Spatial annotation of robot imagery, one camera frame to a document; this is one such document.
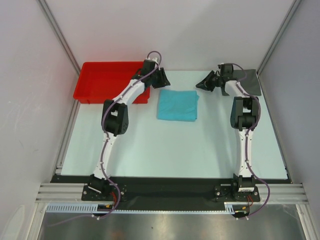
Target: red plastic bin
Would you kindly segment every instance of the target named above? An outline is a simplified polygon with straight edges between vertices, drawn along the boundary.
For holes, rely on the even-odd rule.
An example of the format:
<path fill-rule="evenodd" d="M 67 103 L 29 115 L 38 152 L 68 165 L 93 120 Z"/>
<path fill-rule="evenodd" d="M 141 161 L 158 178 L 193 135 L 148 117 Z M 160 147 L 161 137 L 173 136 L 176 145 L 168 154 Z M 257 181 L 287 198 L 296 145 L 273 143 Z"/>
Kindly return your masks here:
<path fill-rule="evenodd" d="M 85 62 L 73 98 L 82 104 L 103 104 L 118 96 L 142 66 L 143 61 Z M 148 87 L 133 103 L 147 104 L 149 97 Z"/>

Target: aluminum frame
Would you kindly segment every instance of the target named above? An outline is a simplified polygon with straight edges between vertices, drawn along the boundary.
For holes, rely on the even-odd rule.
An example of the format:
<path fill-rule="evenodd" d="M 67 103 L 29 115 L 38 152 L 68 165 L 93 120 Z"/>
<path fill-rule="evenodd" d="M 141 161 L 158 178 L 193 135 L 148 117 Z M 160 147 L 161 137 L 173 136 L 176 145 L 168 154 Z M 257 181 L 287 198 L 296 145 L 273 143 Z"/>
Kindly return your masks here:
<path fill-rule="evenodd" d="M 304 231 L 306 240 L 318 240 L 320 239 L 320 233 L 318 232 L 314 219 L 312 217 L 312 211 L 310 205 L 296 205 L 300 222 Z"/>
<path fill-rule="evenodd" d="M 45 217 L 48 203 L 36 203 L 34 206 L 34 216 L 26 240 L 36 240 L 39 237 L 41 225 Z"/>
<path fill-rule="evenodd" d="M 36 203 L 106 203 L 82 201 L 84 183 L 43 183 L 39 188 Z M 264 184 L 256 185 L 261 204 L 266 200 L 268 189 Z M 309 204 L 302 184 L 269 184 L 270 198 L 267 204 Z"/>

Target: black mounting plate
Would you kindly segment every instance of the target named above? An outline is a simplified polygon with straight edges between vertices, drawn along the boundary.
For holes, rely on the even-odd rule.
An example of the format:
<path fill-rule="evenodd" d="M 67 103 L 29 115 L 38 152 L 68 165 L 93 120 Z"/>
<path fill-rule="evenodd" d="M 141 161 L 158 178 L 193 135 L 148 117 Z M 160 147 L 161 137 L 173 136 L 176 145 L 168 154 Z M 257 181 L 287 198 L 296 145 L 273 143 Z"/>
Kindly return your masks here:
<path fill-rule="evenodd" d="M 247 203 L 248 196 L 251 196 L 254 202 L 260 202 L 260 195 L 258 187 L 254 187 L 254 191 L 245 191 L 245 192 L 233 192 L 230 185 L 219 185 L 214 187 L 215 201 L 218 203 L 221 202 L 241 202 Z"/>
<path fill-rule="evenodd" d="M 125 185 L 118 185 L 120 188 L 120 192 L 125 193 L 126 192 L 126 186 Z M 116 189 L 113 190 L 115 195 L 118 197 L 118 192 Z M 95 190 L 92 190 L 91 188 L 88 187 L 87 184 L 83 186 L 83 191 L 82 191 L 82 196 L 81 196 L 82 201 L 91 201 L 91 202 L 106 202 L 106 201 L 113 201 L 114 198 L 110 194 L 101 194 Z M 120 201 L 125 201 L 126 198 L 124 195 L 121 196 Z"/>

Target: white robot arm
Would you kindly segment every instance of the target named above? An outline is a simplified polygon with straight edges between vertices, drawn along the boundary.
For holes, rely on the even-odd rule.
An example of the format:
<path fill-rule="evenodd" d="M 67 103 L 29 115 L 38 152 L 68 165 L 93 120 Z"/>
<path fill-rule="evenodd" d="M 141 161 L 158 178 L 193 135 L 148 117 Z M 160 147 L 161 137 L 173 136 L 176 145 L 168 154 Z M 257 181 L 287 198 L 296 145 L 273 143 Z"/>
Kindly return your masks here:
<path fill-rule="evenodd" d="M 140 73 L 136 73 L 128 86 L 114 99 L 107 99 L 103 104 L 101 126 L 104 132 L 102 154 L 97 162 L 87 187 L 103 194 L 108 191 L 110 177 L 108 168 L 110 156 L 118 135 L 124 134 L 129 125 L 128 106 L 148 87 L 162 88 L 170 85 L 165 71 L 159 67 L 158 59 L 145 59 Z"/>
<path fill-rule="evenodd" d="M 241 82 L 233 77 L 233 64 L 221 64 L 220 74 L 211 71 L 209 75 L 199 82 L 196 87 L 213 91 L 220 87 L 221 91 L 233 97 L 230 124 L 235 130 L 237 140 L 237 160 L 233 175 L 233 193 L 252 193 L 255 191 L 255 178 L 251 172 L 252 167 L 252 139 L 254 128 L 259 120 L 259 107 L 241 86 Z"/>

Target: teal cloth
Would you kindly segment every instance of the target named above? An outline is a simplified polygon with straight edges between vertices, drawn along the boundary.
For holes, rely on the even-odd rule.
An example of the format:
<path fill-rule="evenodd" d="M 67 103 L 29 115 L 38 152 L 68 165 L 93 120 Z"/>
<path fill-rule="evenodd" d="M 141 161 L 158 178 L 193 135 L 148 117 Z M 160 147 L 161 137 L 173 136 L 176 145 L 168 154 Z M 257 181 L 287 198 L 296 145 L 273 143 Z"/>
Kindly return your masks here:
<path fill-rule="evenodd" d="M 194 122 L 198 117 L 197 91 L 162 89 L 159 94 L 157 118 L 167 121 Z"/>

